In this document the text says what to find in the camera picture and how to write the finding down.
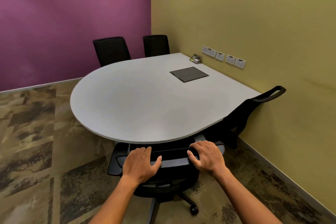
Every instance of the power outlet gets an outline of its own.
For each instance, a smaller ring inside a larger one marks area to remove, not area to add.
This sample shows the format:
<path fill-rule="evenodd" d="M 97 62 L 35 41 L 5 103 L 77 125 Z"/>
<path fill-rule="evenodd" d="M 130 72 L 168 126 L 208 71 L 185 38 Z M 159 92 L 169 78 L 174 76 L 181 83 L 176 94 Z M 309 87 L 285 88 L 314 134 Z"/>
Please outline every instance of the power outlet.
<path fill-rule="evenodd" d="M 213 49 L 210 49 L 210 48 L 208 48 L 208 47 L 203 46 L 203 51 L 202 51 L 202 53 L 207 54 L 207 55 L 209 55 L 209 56 L 211 56 L 211 57 L 215 57 L 217 51 L 215 51 L 215 50 L 213 50 Z"/>
<path fill-rule="evenodd" d="M 239 67 L 239 68 L 243 69 L 244 66 L 245 66 L 245 63 L 246 63 L 245 60 L 236 58 L 236 61 L 234 62 L 234 65 L 235 65 L 236 67 Z"/>
<path fill-rule="evenodd" d="M 235 57 L 227 55 L 226 59 L 225 59 L 225 62 L 233 65 L 235 63 L 235 60 L 236 60 Z"/>
<path fill-rule="evenodd" d="M 223 61 L 224 60 L 224 54 L 221 52 L 217 52 L 216 59 Z"/>

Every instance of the baseboard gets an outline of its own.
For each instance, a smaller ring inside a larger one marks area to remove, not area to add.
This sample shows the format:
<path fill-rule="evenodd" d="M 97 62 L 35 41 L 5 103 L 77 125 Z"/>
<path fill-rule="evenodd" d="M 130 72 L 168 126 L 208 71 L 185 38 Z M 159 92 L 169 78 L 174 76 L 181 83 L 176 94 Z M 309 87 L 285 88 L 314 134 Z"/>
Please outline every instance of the baseboard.
<path fill-rule="evenodd" d="M 331 212 L 328 208 L 326 208 L 324 205 L 322 205 L 317 199 L 315 199 L 312 195 L 310 195 L 308 192 L 306 192 L 300 185 L 298 185 L 296 182 L 294 182 L 291 178 L 289 178 L 287 175 L 285 175 L 279 168 L 277 168 L 275 165 L 273 165 L 269 160 L 267 160 L 263 155 L 261 155 L 258 151 L 256 151 L 252 146 L 250 146 L 248 143 L 246 143 L 241 138 L 238 139 L 239 143 L 246 146 L 248 149 L 250 149 L 253 153 L 257 155 L 257 158 L 263 162 L 264 164 L 268 165 L 274 170 L 274 173 L 281 178 L 284 182 L 291 185 L 295 188 L 295 191 L 298 193 L 300 197 L 302 197 L 308 204 L 310 204 L 312 207 L 314 207 L 316 210 L 318 210 L 322 215 L 327 216 L 331 220 L 336 223 L 336 215 Z"/>
<path fill-rule="evenodd" d="M 82 79 L 82 77 L 75 78 L 75 79 L 70 79 L 70 80 L 65 80 L 65 81 L 51 82 L 51 83 L 45 83 L 45 84 L 40 84 L 40 85 L 34 85 L 34 86 L 29 86 L 29 87 L 24 87 L 24 88 L 19 88 L 19 89 L 5 90 L 5 91 L 0 91 L 0 93 L 13 93 L 13 92 L 16 92 L 16 91 L 31 90 L 31 89 L 34 89 L 34 88 L 49 86 L 49 85 L 53 85 L 53 84 L 60 83 L 60 82 L 71 82 L 71 81 L 78 80 L 78 79 Z"/>

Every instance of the floor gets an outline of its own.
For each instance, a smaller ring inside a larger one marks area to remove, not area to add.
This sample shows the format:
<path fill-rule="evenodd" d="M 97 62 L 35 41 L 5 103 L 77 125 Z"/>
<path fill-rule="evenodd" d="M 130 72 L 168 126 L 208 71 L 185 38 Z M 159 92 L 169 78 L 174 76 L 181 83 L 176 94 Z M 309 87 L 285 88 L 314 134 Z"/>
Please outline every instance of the floor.
<path fill-rule="evenodd" d="M 107 175 L 114 142 L 83 128 L 71 112 L 77 82 L 0 93 L 0 223 L 88 223 L 118 183 Z M 224 157 L 283 223 L 330 223 L 246 147 L 226 149 Z M 211 177 L 201 175 L 186 194 L 197 203 L 197 216 L 184 201 L 172 201 L 161 205 L 156 223 L 241 223 Z M 150 203 L 133 197 L 123 223 L 146 223 Z"/>

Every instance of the tabletop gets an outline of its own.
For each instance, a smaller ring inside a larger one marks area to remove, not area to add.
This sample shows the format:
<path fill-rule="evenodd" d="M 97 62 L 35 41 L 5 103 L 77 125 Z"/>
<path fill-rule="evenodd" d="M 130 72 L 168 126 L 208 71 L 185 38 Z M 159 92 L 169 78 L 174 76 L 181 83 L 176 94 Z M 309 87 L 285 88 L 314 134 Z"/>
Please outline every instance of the tabletop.
<path fill-rule="evenodd" d="M 209 76 L 183 83 L 170 73 L 188 67 Z M 198 133 L 259 94 L 175 53 L 99 68 L 76 85 L 70 105 L 91 132 L 118 142 L 148 144 Z"/>

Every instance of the black office chair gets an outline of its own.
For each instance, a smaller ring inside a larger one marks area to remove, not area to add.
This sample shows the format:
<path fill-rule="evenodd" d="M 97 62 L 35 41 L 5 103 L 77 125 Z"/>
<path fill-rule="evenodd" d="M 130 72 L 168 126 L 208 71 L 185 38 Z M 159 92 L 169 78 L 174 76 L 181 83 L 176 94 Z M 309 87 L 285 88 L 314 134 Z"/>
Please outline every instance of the black office chair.
<path fill-rule="evenodd" d="M 247 119 L 254 109 L 261 103 L 276 99 L 285 92 L 284 87 L 276 86 L 255 98 L 247 99 L 222 121 L 185 139 L 152 145 L 118 143 L 112 153 L 107 174 L 122 176 L 122 167 L 128 153 L 138 147 L 151 146 L 151 164 L 153 165 L 157 157 L 162 155 L 162 166 L 156 175 L 141 184 L 134 192 L 134 195 L 139 197 L 153 198 L 148 224 L 154 224 L 160 203 L 171 201 L 175 195 L 188 202 L 191 205 L 191 214 L 196 215 L 198 208 L 195 202 L 183 194 L 183 191 L 197 182 L 199 176 L 199 171 L 189 162 L 187 150 L 191 150 L 197 158 L 198 153 L 189 145 L 199 139 L 206 139 L 215 142 L 222 154 L 225 151 L 224 144 L 236 149 L 238 136 L 246 127 Z"/>
<path fill-rule="evenodd" d="M 126 41 L 121 36 L 96 39 L 93 45 L 101 67 L 131 59 Z"/>
<path fill-rule="evenodd" d="M 170 54 L 166 35 L 147 35 L 142 38 L 146 57 Z"/>

